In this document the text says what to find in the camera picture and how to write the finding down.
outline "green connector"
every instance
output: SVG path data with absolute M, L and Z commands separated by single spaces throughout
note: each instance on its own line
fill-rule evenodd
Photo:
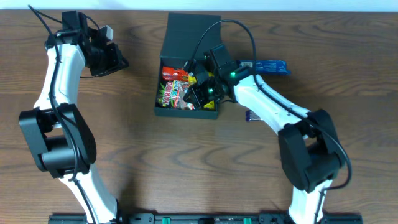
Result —
M 162 219 L 162 224 L 171 224 L 172 219 L 171 218 L 163 218 Z
M 244 218 L 243 224 L 251 224 L 251 218 Z

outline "wood grain surface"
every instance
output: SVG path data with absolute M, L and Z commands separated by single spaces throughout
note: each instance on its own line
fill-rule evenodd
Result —
M 60 18 L 61 11 L 44 11 Z M 130 67 L 81 80 L 78 106 L 97 143 L 96 165 L 127 212 L 257 213 L 286 210 L 292 185 L 275 133 L 246 123 L 246 108 L 222 104 L 216 121 L 154 115 L 165 11 L 83 11 L 114 29 Z M 190 12 L 250 27 L 259 59 L 286 60 L 292 74 L 264 77 L 310 110 L 326 109 L 353 163 L 353 181 L 328 192 L 328 212 L 365 223 L 398 223 L 398 14 Z M 59 24 L 49 21 L 53 31 Z M 247 34 L 222 25 L 234 58 L 251 58 Z M 30 11 L 0 13 L 0 223 L 46 223 L 82 213 L 73 194 L 40 172 L 18 116 L 37 100 L 47 71 L 47 34 Z M 86 68 L 83 75 L 90 75 Z M 335 184 L 346 177 L 339 173 Z

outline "blue wrapper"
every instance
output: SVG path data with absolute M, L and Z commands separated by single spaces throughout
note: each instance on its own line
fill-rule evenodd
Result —
M 238 65 L 253 67 L 252 60 L 237 60 Z M 287 70 L 286 62 L 283 60 L 257 60 L 256 72 L 258 74 L 271 74 L 271 75 L 288 75 L 290 71 Z
M 246 111 L 246 121 L 262 121 L 262 119 L 253 111 Z

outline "candy wrapper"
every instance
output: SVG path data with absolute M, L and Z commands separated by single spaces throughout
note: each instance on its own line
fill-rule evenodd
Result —
M 180 80 L 180 81 L 188 81 L 188 74 L 182 69 L 174 69 L 170 67 L 162 68 L 162 78 L 164 80 Z
M 182 98 L 187 92 L 189 82 L 172 80 L 163 80 L 160 84 L 159 93 L 157 95 L 157 103 L 164 108 L 176 108 L 194 110 L 195 107 L 191 103 L 186 103 Z
M 252 60 L 238 60 L 238 65 L 253 67 Z M 267 75 L 288 75 L 290 71 L 287 70 L 286 62 L 283 60 L 257 60 L 256 72 L 258 74 Z
M 246 121 L 262 121 L 262 119 L 253 111 L 246 111 Z

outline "open box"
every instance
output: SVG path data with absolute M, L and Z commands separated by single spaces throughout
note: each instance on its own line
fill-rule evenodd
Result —
M 156 116 L 171 116 L 181 118 L 217 119 L 218 105 L 215 110 L 181 110 L 163 108 L 157 104 L 157 95 L 162 80 L 162 67 L 182 68 L 192 56 L 193 50 L 203 33 L 220 21 L 221 16 L 169 13 L 166 35 L 160 53 L 159 79 L 156 89 L 155 114 Z M 195 55 L 197 63 L 204 63 L 204 52 L 221 43 L 221 26 L 215 25 L 203 38 Z

